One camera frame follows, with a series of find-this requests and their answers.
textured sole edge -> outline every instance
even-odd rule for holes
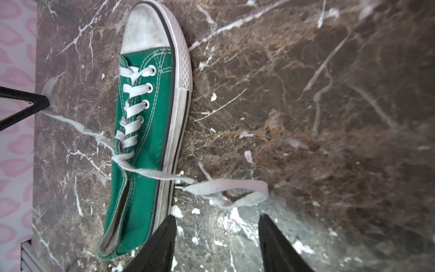
[[[174,102],[163,164],[164,172],[175,174],[191,103],[193,89],[192,68],[187,43],[175,16],[163,4],[153,0],[147,2],[154,4],[162,13],[175,49]],[[170,214],[173,192],[174,180],[160,182],[153,232]]]

shoelace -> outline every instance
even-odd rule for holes
[[[131,79],[132,85],[134,85],[135,81],[138,78],[154,76],[156,72],[157,69],[154,66],[148,66],[141,71],[139,71],[137,67],[129,67],[128,69],[120,67],[120,76],[129,77]],[[43,89],[43,95],[46,95],[49,98],[58,78],[61,75],[53,77],[47,81]],[[143,95],[145,93],[150,93],[152,91],[153,86],[149,83],[137,86],[131,86],[128,84],[123,85],[123,92],[128,93],[130,95],[130,98],[134,98],[138,95]],[[142,100],[141,102],[134,105],[130,105],[130,103],[127,101],[124,106],[124,110],[127,113],[127,119],[137,115],[141,111],[147,109],[149,106],[150,103],[148,100]],[[51,110],[45,109],[42,112],[55,119],[73,125],[82,134],[93,136],[98,143],[101,143],[105,147],[110,149],[110,151],[112,152],[112,160],[116,162],[122,169],[157,180],[180,180],[189,184],[183,189],[183,191],[187,191],[194,195],[199,195],[204,198],[210,199],[220,208],[253,206],[268,198],[268,184],[266,182],[260,180],[234,180],[226,178],[212,180],[210,178],[210,175],[203,170],[202,165],[199,163],[198,165],[206,175],[208,181],[199,183],[192,178],[172,175],[157,170],[135,168],[131,166],[127,161],[134,157],[134,151],[131,151],[129,153],[116,154],[113,143],[103,135],[92,132],[91,130],[85,128],[82,124],[76,121],[56,115]],[[127,121],[127,119],[122,118],[120,121],[120,125],[124,127],[124,132],[117,131],[115,134],[115,138],[120,140],[122,148],[131,147],[137,143],[137,135],[132,135],[129,137],[127,137],[127,135],[136,132],[144,122],[141,116],[140,118],[138,117],[135,121],[132,121],[130,123]],[[224,198],[222,195],[220,195],[219,197],[210,196],[211,194],[221,194],[221,192],[223,191],[228,191],[232,189],[248,189],[253,190],[254,192],[245,195],[244,197],[236,200],[235,202]]]

wall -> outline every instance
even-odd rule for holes
[[[36,4],[0,0],[0,86],[35,92]],[[25,101],[0,98],[0,119]],[[0,132],[0,272],[20,271],[20,243],[31,238],[34,118]]]

green sneaker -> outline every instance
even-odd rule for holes
[[[176,171],[191,92],[189,51],[178,22],[158,2],[138,3],[121,46],[112,189],[97,248],[101,259],[144,244],[170,213],[174,181],[150,177]],[[135,172],[140,168],[147,176]]]

brown marble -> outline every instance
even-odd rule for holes
[[[215,178],[261,178],[271,195],[238,217],[176,190],[184,217],[175,271],[262,271],[261,213],[304,246],[316,271],[434,271],[435,2],[163,3],[194,70],[178,172],[204,180],[201,162]],[[65,72],[53,110],[112,138],[117,56],[134,4],[38,8],[37,92]],[[110,153],[42,114],[35,149],[33,246],[42,263],[49,271],[126,267],[130,255],[95,258]]]

